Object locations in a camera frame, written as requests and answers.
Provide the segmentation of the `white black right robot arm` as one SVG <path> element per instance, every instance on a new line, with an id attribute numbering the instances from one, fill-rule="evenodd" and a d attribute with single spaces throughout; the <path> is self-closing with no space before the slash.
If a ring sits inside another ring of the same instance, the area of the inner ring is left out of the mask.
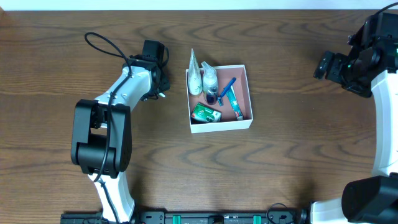
<path id="1" fill-rule="evenodd" d="M 374 98 L 372 176 L 348 183 L 340 198 L 312 203 L 306 222 L 397 223 L 397 14 L 381 9 L 369 16 L 348 44 L 348 55 L 326 51 L 314 77 Z"/>

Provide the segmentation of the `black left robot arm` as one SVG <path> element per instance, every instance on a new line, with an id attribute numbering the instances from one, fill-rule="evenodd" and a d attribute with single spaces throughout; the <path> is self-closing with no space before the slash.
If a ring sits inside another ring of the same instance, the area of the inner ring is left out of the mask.
<path id="1" fill-rule="evenodd" d="M 150 57 L 130 58 L 106 92 L 75 106 L 71 160 L 94 182 L 104 222 L 132 220 L 135 202 L 125 174 L 132 151 L 131 112 L 139 101 L 163 96 L 169 89 L 166 64 Z"/>

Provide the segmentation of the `white Pantene conditioner tube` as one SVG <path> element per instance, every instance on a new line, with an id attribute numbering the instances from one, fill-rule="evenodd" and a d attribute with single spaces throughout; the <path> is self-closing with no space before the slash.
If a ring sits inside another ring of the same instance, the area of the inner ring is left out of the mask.
<path id="1" fill-rule="evenodd" d="M 191 50 L 190 63 L 188 68 L 188 91 L 191 95 L 198 96 L 202 93 L 202 77 L 198 66 L 197 58 L 193 49 Z"/>

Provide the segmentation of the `green toothpaste tube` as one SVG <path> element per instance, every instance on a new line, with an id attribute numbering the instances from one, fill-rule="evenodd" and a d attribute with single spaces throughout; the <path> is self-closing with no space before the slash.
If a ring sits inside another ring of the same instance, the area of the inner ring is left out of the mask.
<path id="1" fill-rule="evenodd" d="M 239 103 L 237 101 L 233 86 L 231 86 L 229 88 L 229 90 L 226 92 L 226 96 L 228 97 L 228 100 L 229 100 L 231 107 L 234 111 L 236 119 L 238 121 L 242 121 L 244 119 L 244 117 L 243 117 L 242 111 L 239 107 Z"/>

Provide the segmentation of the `white box with pink interior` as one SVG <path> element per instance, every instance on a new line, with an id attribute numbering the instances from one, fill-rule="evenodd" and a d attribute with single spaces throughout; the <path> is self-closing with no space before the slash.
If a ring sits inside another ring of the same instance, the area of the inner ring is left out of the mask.
<path id="1" fill-rule="evenodd" d="M 223 89 L 233 78 L 234 92 L 238 105 L 243 114 L 243 120 L 238 121 L 227 96 L 223 97 L 223 106 L 218 103 L 210 108 L 221 112 L 221 120 L 217 123 L 201 123 L 189 116 L 191 133 L 209 133 L 216 131 L 229 131 L 247 129 L 253 121 L 249 85 L 244 65 L 225 65 L 215 67 L 218 84 Z"/>

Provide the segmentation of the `blue foam soap pump bottle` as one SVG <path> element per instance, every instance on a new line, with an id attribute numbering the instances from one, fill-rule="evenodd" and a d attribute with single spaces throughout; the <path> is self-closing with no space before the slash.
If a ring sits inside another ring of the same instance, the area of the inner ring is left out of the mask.
<path id="1" fill-rule="evenodd" d="M 202 85 L 205 94 L 205 100 L 209 105 L 214 105 L 218 97 L 218 78 L 216 69 L 203 61 L 201 63 L 203 68 Z"/>

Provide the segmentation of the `green Dettol soap box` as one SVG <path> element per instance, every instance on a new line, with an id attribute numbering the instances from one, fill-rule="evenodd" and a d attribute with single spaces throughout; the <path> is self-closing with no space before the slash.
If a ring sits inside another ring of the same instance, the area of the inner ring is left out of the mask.
<path id="1" fill-rule="evenodd" d="M 201 123 L 217 123 L 221 121 L 221 112 L 197 103 L 191 113 L 191 118 Z"/>

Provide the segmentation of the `blue disposable razor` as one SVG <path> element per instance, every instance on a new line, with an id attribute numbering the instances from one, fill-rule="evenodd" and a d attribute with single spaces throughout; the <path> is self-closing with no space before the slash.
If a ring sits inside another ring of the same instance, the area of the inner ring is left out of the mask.
<path id="1" fill-rule="evenodd" d="M 218 96 L 217 100 L 220 106 L 223 106 L 222 98 L 227 94 L 227 92 L 232 88 L 234 82 L 236 81 L 236 77 L 232 78 L 230 82 L 224 87 L 221 94 Z"/>

